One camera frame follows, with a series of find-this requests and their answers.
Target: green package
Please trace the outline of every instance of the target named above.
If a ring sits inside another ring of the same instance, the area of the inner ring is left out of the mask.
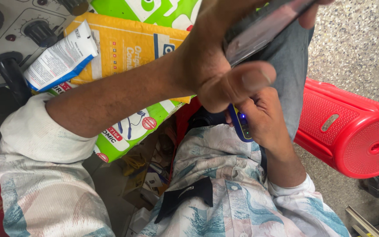
[[[64,82],[47,92],[59,95],[74,87],[77,85]],[[183,104],[173,100],[161,101],[114,124],[98,135],[95,153],[108,163],[121,158]]]
[[[91,5],[102,15],[190,30],[201,0],[93,0]]]

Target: fingernail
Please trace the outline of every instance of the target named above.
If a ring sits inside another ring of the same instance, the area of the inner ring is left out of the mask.
[[[245,89],[255,92],[271,84],[270,77],[263,71],[249,71],[242,75]]]

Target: blue jeans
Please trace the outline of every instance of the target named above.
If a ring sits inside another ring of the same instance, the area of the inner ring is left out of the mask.
[[[272,87],[279,95],[286,127],[292,141],[301,117],[308,70],[308,45],[313,33],[314,28],[303,29],[298,21],[294,21],[265,49],[249,58],[250,61],[268,61],[276,69],[276,81]]]

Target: guarantee sticker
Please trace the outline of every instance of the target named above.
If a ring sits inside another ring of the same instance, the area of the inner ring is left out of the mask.
[[[156,120],[152,117],[145,117],[141,123],[147,130],[152,130],[157,126]]]
[[[97,156],[102,159],[104,162],[108,163],[109,162],[109,158],[107,155],[103,154],[103,153],[96,153]]]

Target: shirt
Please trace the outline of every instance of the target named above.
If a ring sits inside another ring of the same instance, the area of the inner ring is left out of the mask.
[[[22,237],[114,236],[106,207],[81,165],[97,137],[80,137],[52,120],[45,109],[52,97],[32,97],[1,126],[4,229]],[[228,125],[192,129],[178,148],[168,191],[210,177],[213,207],[188,198],[154,224],[161,196],[139,235],[350,236],[309,176],[297,187],[282,188],[267,181],[260,162],[258,144],[241,142]]]

